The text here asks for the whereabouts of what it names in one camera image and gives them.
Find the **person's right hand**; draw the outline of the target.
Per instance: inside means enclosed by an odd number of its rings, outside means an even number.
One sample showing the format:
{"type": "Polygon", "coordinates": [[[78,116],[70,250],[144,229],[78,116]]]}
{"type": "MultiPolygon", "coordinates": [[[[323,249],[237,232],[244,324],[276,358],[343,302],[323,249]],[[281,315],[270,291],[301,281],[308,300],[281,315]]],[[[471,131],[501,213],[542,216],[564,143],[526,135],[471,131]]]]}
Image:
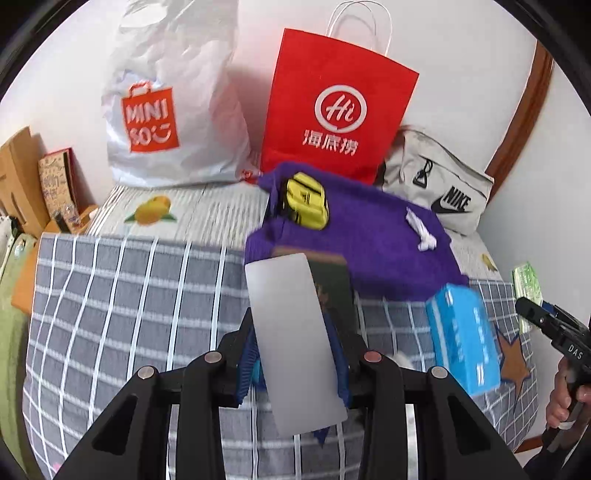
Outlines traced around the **person's right hand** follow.
{"type": "MultiPolygon", "coordinates": [[[[566,358],[562,358],[558,363],[558,371],[554,378],[554,389],[549,398],[546,407],[546,423],[548,427],[558,428],[561,422],[568,419],[569,407],[573,401],[568,393],[567,374],[569,373],[569,364],[566,358]]],[[[577,421],[572,427],[572,431],[584,431],[590,421],[590,386],[581,386],[576,394],[576,400],[584,405],[577,421]]]]}

